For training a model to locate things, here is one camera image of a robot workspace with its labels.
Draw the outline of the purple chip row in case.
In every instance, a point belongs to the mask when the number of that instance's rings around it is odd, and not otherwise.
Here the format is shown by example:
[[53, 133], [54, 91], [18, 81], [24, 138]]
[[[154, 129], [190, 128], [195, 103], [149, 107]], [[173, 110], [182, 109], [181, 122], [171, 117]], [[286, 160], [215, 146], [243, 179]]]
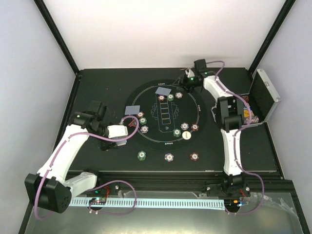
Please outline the purple chip row in case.
[[244, 119], [244, 125], [252, 125], [259, 122], [258, 116], [251, 116]]

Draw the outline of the orange yellow card box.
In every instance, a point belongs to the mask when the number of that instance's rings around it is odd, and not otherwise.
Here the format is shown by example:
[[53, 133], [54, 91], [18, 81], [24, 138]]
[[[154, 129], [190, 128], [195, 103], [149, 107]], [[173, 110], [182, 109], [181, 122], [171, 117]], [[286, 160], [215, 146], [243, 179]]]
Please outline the orange yellow card box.
[[245, 108], [245, 109], [244, 109], [244, 118], [249, 118], [249, 117], [250, 117], [250, 115], [251, 115], [251, 117], [253, 117], [253, 116], [254, 116], [253, 111], [251, 110], [251, 111], [249, 112], [249, 111], [248, 111], [248, 109], [247, 109], [247, 108]]

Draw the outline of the brown poker chip stack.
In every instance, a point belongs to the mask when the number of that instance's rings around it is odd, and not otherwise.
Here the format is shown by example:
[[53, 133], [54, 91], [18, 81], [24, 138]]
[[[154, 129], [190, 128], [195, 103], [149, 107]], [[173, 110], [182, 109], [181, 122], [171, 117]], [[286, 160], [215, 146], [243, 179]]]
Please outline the brown poker chip stack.
[[190, 159], [193, 161], [197, 161], [199, 159], [199, 155], [197, 153], [190, 154]]

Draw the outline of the aluminium poker case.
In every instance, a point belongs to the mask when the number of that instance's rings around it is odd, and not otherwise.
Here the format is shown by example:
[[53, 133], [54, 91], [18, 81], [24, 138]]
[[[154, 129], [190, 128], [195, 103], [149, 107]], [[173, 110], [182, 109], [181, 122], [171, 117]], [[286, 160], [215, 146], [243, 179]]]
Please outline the aluminium poker case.
[[[230, 91], [216, 75], [204, 79], [203, 87], [216, 101], [215, 120], [225, 131], [237, 130], [242, 127], [255, 127], [267, 122], [281, 101], [280, 95], [273, 86], [264, 70], [258, 69], [253, 78], [250, 90], [245, 95], [237, 95]], [[244, 125], [244, 109], [253, 111], [259, 122]]]

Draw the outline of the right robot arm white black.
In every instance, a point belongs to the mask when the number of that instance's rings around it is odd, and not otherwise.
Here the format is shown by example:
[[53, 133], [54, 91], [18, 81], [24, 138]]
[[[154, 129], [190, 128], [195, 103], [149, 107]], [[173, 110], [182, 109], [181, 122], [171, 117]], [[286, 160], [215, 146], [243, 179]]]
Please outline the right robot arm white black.
[[230, 91], [220, 80], [218, 73], [213, 75], [205, 59], [194, 62], [185, 74], [177, 80], [177, 86], [190, 93], [196, 87], [208, 91], [216, 102], [215, 121], [220, 127], [224, 144], [224, 173], [221, 183], [224, 195], [234, 196], [243, 187], [243, 170], [240, 157], [240, 129], [244, 122], [242, 98]]

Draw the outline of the red white chip top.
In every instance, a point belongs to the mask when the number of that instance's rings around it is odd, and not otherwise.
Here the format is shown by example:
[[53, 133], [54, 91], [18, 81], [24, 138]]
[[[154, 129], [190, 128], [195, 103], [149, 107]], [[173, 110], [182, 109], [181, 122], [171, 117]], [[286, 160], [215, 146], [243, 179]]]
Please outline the red white chip top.
[[163, 101], [164, 99], [165, 99], [165, 97], [163, 95], [158, 96], [159, 101]]

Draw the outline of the blue card seat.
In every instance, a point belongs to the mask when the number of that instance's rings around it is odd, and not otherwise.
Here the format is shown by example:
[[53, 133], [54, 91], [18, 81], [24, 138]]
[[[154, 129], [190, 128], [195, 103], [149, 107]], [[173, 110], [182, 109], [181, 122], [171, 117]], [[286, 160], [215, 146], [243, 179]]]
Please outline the blue card seat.
[[130, 105], [125, 107], [124, 114], [127, 115], [137, 115], [140, 112], [140, 105]]
[[158, 87], [155, 91], [158, 95], [168, 96], [171, 93], [170, 88]]

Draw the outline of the blue card top seat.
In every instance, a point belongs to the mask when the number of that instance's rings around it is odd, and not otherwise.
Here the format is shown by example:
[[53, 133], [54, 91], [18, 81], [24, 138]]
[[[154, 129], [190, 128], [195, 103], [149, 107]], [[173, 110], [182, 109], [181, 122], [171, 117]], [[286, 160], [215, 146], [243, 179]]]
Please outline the blue card top seat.
[[158, 87], [155, 91], [158, 95], [168, 96], [171, 93], [170, 88]]

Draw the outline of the round black poker mat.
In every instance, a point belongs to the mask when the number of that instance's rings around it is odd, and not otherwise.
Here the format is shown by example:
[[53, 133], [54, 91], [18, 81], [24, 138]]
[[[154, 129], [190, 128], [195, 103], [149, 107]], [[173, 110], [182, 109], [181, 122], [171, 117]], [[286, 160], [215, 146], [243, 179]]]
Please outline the round black poker mat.
[[[138, 144], [154, 150], [175, 150], [190, 145], [200, 137], [201, 132], [207, 122], [207, 109], [201, 95], [193, 91], [186, 93], [172, 85], [173, 81], [169, 79], [160, 79], [147, 82], [135, 89], [127, 98], [126, 106], [140, 105], [140, 111], [144, 113], [147, 119], [145, 126], [149, 131], [143, 134], [140, 130], [135, 134], [133, 140]], [[158, 87], [170, 88], [173, 101], [168, 101], [164, 96], [163, 101], [158, 100], [158, 94], [155, 93]], [[176, 98], [175, 94], [181, 92], [182, 98]], [[182, 138], [182, 123], [188, 123], [192, 137], [189, 140]], [[191, 126], [197, 124], [199, 129], [193, 131]], [[180, 129], [181, 135], [175, 137], [174, 129]]]

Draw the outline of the red white chip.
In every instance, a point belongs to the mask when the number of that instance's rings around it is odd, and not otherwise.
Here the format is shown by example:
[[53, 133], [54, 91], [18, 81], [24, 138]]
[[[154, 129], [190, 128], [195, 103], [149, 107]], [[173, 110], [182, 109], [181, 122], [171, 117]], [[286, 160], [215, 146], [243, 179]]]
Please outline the red white chip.
[[193, 124], [193, 125], [191, 126], [191, 129], [192, 129], [193, 131], [197, 131], [197, 130], [199, 129], [199, 126], [198, 126], [197, 124]]
[[159, 101], [163, 101], [164, 99], [165, 99], [165, 97], [163, 95], [158, 96]]
[[141, 117], [143, 117], [144, 116], [144, 113], [143, 112], [139, 112], [138, 114], [137, 114], [137, 117], [138, 118], [141, 118]]

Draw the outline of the white dealer button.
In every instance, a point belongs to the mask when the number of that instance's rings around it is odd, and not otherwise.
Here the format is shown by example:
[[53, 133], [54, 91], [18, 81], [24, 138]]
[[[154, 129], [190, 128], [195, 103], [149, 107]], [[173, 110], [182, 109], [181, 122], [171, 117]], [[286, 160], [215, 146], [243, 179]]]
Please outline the white dealer button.
[[184, 140], [189, 140], [189, 139], [191, 139], [191, 137], [192, 137], [192, 134], [191, 134], [191, 132], [189, 132], [189, 131], [184, 131], [184, 132], [182, 133], [182, 138], [183, 138]]

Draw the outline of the green poker chip stack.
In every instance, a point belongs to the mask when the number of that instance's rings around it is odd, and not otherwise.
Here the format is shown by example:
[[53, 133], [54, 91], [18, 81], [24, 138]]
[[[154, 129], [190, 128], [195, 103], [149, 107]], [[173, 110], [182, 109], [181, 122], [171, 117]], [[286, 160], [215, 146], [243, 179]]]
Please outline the green poker chip stack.
[[146, 158], [146, 152], [145, 152], [145, 151], [139, 151], [138, 154], [137, 154], [137, 158], [138, 158], [138, 160], [140, 160], [140, 161], [145, 160], [145, 158]]

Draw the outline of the blue playing card deck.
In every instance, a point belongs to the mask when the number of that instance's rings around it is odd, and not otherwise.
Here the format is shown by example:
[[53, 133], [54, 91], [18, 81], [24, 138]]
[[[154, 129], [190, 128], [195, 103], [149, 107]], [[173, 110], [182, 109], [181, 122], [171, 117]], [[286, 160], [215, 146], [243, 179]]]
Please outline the blue playing card deck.
[[120, 147], [120, 146], [126, 145], [126, 143], [127, 143], [127, 140], [122, 140], [122, 141], [118, 141], [116, 145]]

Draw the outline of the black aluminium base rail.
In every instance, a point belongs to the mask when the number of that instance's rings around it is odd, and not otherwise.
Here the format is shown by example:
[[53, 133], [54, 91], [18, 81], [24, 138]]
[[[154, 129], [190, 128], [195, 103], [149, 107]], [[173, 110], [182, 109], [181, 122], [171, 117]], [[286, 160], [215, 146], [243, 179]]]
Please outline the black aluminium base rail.
[[233, 196], [246, 186], [243, 175], [210, 172], [138, 172], [99, 171], [95, 186], [88, 191], [109, 187], [110, 190], [134, 188], [153, 192], [204, 192]]

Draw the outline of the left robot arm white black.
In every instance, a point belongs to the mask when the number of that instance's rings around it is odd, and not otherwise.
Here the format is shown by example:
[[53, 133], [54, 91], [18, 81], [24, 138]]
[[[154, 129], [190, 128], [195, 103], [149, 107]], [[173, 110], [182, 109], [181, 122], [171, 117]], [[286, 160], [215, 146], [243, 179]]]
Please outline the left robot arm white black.
[[75, 112], [68, 121], [63, 137], [46, 163], [25, 179], [25, 187], [35, 212], [39, 208], [63, 213], [72, 198], [89, 190], [98, 195], [104, 191], [105, 183], [96, 173], [82, 172], [67, 180], [66, 175], [77, 153], [89, 137], [116, 143], [128, 134], [121, 124], [105, 124], [106, 106], [92, 101], [89, 109]]

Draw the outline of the white perforated strip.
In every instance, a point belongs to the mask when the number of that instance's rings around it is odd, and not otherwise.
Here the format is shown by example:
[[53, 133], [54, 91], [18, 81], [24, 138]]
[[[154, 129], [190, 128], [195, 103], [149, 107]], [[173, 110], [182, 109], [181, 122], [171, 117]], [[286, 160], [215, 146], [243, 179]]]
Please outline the white perforated strip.
[[94, 207], [107, 208], [160, 208], [160, 209], [210, 209], [224, 210], [223, 200], [219, 199], [169, 199], [169, 198], [108, 198], [105, 201], [98, 197], [76, 197], [70, 207]]

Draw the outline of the red triangular marker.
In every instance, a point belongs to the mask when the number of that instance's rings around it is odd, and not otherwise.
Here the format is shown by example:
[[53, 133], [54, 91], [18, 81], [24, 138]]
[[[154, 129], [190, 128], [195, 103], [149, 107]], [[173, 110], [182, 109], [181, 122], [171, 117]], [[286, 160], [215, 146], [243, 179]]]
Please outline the red triangular marker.
[[137, 121], [135, 119], [133, 119], [129, 124], [129, 127], [136, 127], [137, 126]]

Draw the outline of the green chip mat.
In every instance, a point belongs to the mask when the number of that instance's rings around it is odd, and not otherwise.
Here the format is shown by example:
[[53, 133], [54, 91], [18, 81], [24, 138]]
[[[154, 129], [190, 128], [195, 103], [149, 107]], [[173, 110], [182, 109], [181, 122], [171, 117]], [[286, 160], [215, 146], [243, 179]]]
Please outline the green chip mat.
[[180, 130], [180, 129], [174, 129], [174, 130], [173, 130], [173, 135], [174, 135], [175, 137], [179, 137], [179, 136], [181, 135], [181, 130]]

